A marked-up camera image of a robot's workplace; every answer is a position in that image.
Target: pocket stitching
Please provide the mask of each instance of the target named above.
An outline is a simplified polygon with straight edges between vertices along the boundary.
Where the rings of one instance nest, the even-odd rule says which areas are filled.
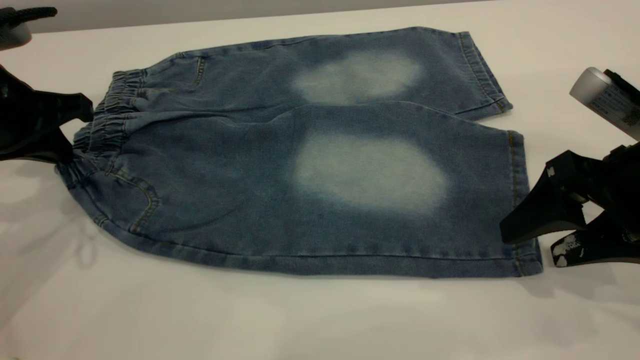
[[[142,215],[129,228],[130,232],[141,234],[140,227],[148,222],[149,218],[156,212],[158,205],[160,205],[160,199],[158,198],[156,191],[154,190],[153,186],[151,186],[151,184],[138,177],[131,177],[123,169],[118,170],[117,173],[110,173],[108,175],[118,178],[129,185],[135,186],[136,188],[140,189],[147,197],[149,205],[147,206],[147,208],[145,208]]]

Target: black clip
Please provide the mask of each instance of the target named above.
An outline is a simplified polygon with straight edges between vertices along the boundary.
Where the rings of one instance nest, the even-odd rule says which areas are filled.
[[[35,91],[0,66],[0,160],[71,161],[72,146],[60,126],[73,119],[93,120],[91,100]]]
[[[594,262],[640,263],[640,143],[603,160],[566,151],[547,163],[530,194],[501,223],[502,241],[519,243],[578,230],[551,246],[558,267]],[[585,224],[582,204],[604,212]]]

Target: jeans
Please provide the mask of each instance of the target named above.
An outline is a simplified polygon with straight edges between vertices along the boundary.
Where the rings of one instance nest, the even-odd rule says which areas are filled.
[[[300,275],[511,277],[537,240],[522,135],[470,35],[268,40],[117,72],[57,169],[98,226],[151,254]]]

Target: black clamp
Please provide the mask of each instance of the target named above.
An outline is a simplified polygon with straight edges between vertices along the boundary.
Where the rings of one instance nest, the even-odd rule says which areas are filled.
[[[0,9],[0,50],[31,40],[23,22],[56,15],[55,8]],[[93,120],[91,100],[83,94],[35,91],[0,65],[0,160],[71,161],[73,151],[60,126]]]

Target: faded spot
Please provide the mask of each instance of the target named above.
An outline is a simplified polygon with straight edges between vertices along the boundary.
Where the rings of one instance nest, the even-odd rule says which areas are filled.
[[[432,213],[447,193],[444,173],[410,142],[326,133],[305,140],[294,184],[348,206],[414,215]]]
[[[403,54],[366,51],[303,71],[292,85],[307,101],[346,105],[400,94],[420,73],[420,65]]]
[[[580,247],[580,242],[575,238],[575,235],[568,235],[564,238],[563,242],[554,247],[554,256],[565,255],[569,250]]]

